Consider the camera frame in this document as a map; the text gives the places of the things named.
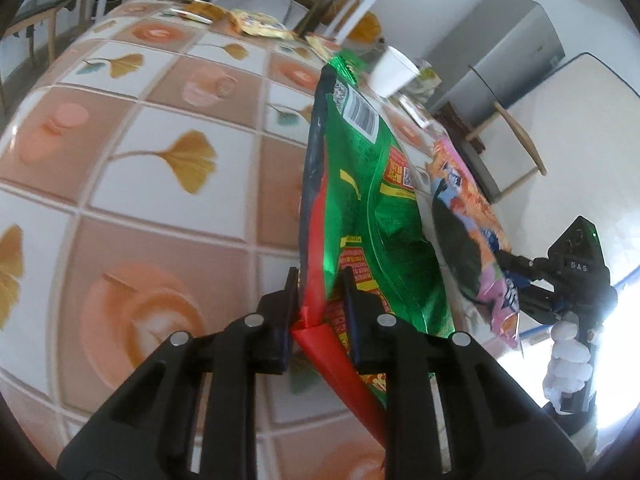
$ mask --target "yellow stripe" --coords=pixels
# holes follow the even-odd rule
[[[346,244],[361,244],[361,236],[343,236],[340,238],[340,248],[343,248]]]
[[[360,200],[360,192],[358,191],[358,186],[353,177],[346,171],[340,170],[340,178],[343,179],[347,184],[351,184],[353,186],[353,189],[356,190],[356,196],[358,197],[358,200]]]
[[[376,280],[369,280],[368,282],[357,283],[356,287],[358,288],[358,290],[362,290],[364,292],[369,292],[370,290],[379,288],[378,282]]]
[[[407,191],[405,189],[398,189],[396,187],[388,186],[382,183],[380,185],[380,193],[383,195],[395,196],[398,198],[409,198],[415,200],[415,193],[413,191]]]

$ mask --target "red strip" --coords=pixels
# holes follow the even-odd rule
[[[325,323],[312,328],[294,327],[292,333],[329,386],[384,447],[385,410],[353,369],[334,330]]]
[[[324,173],[320,190],[311,210],[309,222],[309,242],[307,251],[307,270],[305,297],[300,307],[300,316],[305,327],[322,323],[326,306],[324,290],[324,212],[326,209],[327,152],[324,146]]]

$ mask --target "barcode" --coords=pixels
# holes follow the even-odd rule
[[[370,140],[370,142],[375,144],[376,138],[378,137],[378,113],[369,102],[353,88],[349,88],[349,98],[344,105],[344,113],[342,116],[345,121]]]
[[[334,85],[334,103],[338,111],[342,113],[344,109],[344,100],[347,97],[347,87],[340,81],[336,81]]]
[[[409,175],[409,168],[402,168],[402,185],[414,188],[414,183],[411,182],[411,175]]]

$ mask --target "wooden desk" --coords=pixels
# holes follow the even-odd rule
[[[58,11],[68,6],[73,0],[31,0],[24,4],[15,15],[13,21],[9,24],[2,39],[12,34],[17,34],[21,30],[27,29],[27,37],[29,38],[29,58],[31,63],[35,65],[34,53],[34,26],[38,22],[49,20],[49,37],[47,40],[47,48],[49,51],[49,65],[56,59],[56,16]],[[86,19],[87,0],[80,0],[80,11],[78,16],[78,26],[81,26]],[[0,105],[4,110],[4,94],[2,92],[2,76],[0,75]]]

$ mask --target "gloved hand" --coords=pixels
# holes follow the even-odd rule
[[[562,394],[579,392],[593,374],[593,367],[589,364],[591,353],[585,345],[575,339],[578,325],[571,319],[577,319],[575,314],[569,314],[551,329],[554,346],[542,383],[545,397],[551,401],[559,414],[563,413],[560,409]]]

